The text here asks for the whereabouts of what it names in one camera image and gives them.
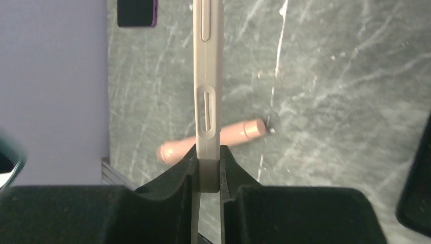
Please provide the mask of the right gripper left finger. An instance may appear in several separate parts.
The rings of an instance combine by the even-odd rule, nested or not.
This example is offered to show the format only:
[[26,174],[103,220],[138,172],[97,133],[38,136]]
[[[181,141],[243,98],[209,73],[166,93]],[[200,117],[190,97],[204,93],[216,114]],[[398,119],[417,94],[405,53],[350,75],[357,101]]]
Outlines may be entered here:
[[196,149],[147,184],[15,186],[1,193],[1,243],[196,243]]

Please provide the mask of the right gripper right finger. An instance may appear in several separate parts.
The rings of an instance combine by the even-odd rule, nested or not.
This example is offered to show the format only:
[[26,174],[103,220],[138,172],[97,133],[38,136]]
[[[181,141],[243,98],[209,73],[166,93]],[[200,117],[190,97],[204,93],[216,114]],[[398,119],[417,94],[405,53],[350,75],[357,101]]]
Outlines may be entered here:
[[387,243],[359,190],[263,186],[220,149],[222,243]]

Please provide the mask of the black phone dark case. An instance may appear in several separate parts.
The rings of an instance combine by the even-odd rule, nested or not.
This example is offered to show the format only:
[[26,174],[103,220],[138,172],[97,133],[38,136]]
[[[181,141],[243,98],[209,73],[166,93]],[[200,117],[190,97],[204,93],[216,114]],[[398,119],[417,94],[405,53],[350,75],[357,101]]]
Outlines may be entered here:
[[403,226],[430,237],[430,119],[402,190],[396,218]]

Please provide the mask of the purple smartphone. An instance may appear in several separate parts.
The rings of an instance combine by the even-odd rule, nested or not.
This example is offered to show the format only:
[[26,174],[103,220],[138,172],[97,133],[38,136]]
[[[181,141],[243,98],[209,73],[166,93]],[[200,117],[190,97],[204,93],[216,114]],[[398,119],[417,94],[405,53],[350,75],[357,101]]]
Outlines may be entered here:
[[119,27],[155,27],[158,0],[117,0]]

